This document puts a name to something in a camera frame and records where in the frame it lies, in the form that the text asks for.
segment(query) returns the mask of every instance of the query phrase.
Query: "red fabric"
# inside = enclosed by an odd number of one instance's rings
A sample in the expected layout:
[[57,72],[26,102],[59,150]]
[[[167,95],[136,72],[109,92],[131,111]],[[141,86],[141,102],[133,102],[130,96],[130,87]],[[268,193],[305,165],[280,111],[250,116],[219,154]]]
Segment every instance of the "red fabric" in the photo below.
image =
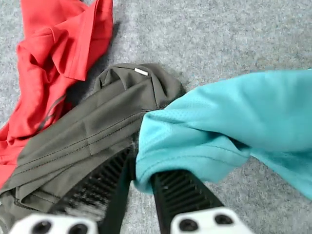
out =
[[29,138],[66,111],[66,89],[85,80],[108,48],[112,0],[21,0],[25,39],[17,46],[20,98],[0,130],[0,188]]

